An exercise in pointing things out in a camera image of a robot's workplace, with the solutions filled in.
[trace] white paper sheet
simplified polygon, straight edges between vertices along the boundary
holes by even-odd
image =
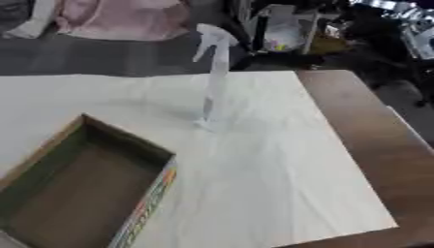
[[[179,175],[135,248],[273,247],[396,227],[292,72],[236,73],[224,128],[206,75],[0,77],[0,176],[86,112],[176,152]]]

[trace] cardboard box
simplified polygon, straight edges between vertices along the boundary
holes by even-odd
[[[175,176],[173,153],[83,115],[0,181],[0,244],[130,247]]]

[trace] gray carpet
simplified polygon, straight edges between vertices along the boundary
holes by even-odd
[[[218,24],[219,0],[190,0],[190,33],[161,43],[108,42],[45,35],[40,40],[0,39],[0,76],[92,74],[121,77],[149,77],[207,73],[210,53],[193,63],[200,35],[197,23]],[[239,57],[237,50],[233,59]],[[289,70],[275,66],[255,66],[250,70]],[[418,95],[402,85],[376,92],[385,104],[394,107],[428,142],[434,144],[434,110],[415,108]]]

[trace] table surface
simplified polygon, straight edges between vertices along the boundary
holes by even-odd
[[[398,248],[434,240],[434,156],[352,73],[297,73],[400,226],[296,248]]]

